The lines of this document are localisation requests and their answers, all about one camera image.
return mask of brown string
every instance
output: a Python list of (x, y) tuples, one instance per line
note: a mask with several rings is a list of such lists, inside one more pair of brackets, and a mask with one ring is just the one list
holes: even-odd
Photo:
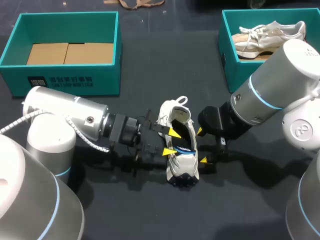
[[(128, 10), (136, 10), (139, 7), (151, 8), (154, 6), (159, 6), (165, 2), (165, 0), (162, 0), (159, 2), (155, 2), (155, 3), (149, 3), (149, 2), (151, 2), (151, 0), (136, 0), (136, 5), (134, 7), (130, 7), (130, 6), (128, 6), (128, 4), (124, 0), (117, 0), (117, 1), (120, 2), (122, 7), (124, 7), (125, 9), (128, 9)], [(115, 1), (114, 0), (104, 0), (103, 2), (105, 4), (108, 4), (108, 3), (114, 3)]]

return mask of white sneaker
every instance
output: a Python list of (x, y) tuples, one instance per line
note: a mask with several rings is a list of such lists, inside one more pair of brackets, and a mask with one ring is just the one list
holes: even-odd
[(264, 52), (274, 53), (290, 39), (304, 40), (306, 24), (299, 21), (295, 25), (281, 25), (276, 21), (268, 25), (258, 25), (252, 29), (239, 27), (240, 32), (232, 36), (236, 53), (247, 59), (255, 59)]
[(177, 151), (168, 155), (166, 167), (166, 179), (174, 186), (189, 186), (199, 181), (196, 133), (191, 113), (183, 106), (187, 101), (186, 96), (165, 101), (157, 120), (158, 124), (173, 128), (182, 137), (179, 139), (169, 135), (164, 136), (167, 148)]

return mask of dark gray table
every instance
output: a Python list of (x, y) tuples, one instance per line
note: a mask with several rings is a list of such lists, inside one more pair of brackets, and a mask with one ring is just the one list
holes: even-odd
[[(217, 34), (124, 33), (120, 96), (91, 100), (135, 117), (185, 95), (197, 130), (198, 113), (230, 97)], [(21, 116), (22, 101), (1, 79), (0, 126)], [(83, 239), (289, 240), (286, 202), (310, 158), (286, 142), (281, 121), (279, 113), (232, 141), (228, 161), (181, 189), (166, 183), (165, 161), (143, 164), (134, 176), (126, 147), (104, 155), (78, 141), (70, 184), (85, 211)], [(25, 146), (27, 130), (22, 124), (7, 135)], [(199, 158), (214, 149), (213, 136), (197, 142)]]

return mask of teal box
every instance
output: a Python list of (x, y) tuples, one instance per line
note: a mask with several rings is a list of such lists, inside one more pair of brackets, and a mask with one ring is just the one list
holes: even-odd
[[(113, 43), (112, 63), (26, 65), (33, 44)], [(77, 96), (118, 95), (122, 40), (118, 12), (20, 14), (0, 58), (0, 73), (14, 97), (33, 86)]]
[(235, 92), (264, 61), (240, 61), (232, 41), (232, 35), (257, 25), (277, 21), (283, 25), (306, 24), (306, 41), (320, 52), (320, 11), (318, 8), (223, 10), (219, 29), (219, 53), (229, 91)]

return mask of yellow triangle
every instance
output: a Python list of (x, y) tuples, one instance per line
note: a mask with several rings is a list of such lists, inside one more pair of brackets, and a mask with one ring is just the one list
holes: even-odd
[(200, 161), (200, 163), (207, 164), (207, 163), (208, 163), (207, 157), (205, 156), (204, 159), (202, 159), (202, 160)]
[(168, 135), (179, 139), (181, 138), (181, 136), (173, 128), (170, 128)]
[(175, 153), (177, 153), (177, 151), (169, 149), (169, 148), (164, 148), (163, 152), (162, 152), (162, 156), (166, 156), (169, 154), (175, 154)]
[(196, 134), (199, 135), (199, 133), (201, 133), (201, 132), (202, 132), (202, 128), (200, 127)]

